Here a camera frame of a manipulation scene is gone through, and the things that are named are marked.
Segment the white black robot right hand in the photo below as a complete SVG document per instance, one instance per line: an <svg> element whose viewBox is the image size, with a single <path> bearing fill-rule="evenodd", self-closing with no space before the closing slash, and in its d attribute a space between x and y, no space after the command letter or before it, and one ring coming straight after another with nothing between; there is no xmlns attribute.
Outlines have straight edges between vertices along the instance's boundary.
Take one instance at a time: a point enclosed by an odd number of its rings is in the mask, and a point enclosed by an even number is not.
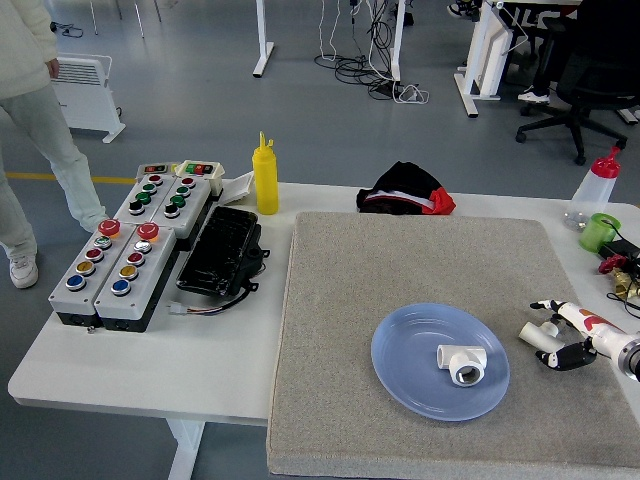
<svg viewBox="0 0 640 480"><path fill-rule="evenodd" d="M583 340L555 352L538 350L536 357L548 368L568 371L593 363L598 354L618 361L631 337L603 317L571 302L543 300L530 304L532 309L546 309L559 315L581 334Z"/></svg>

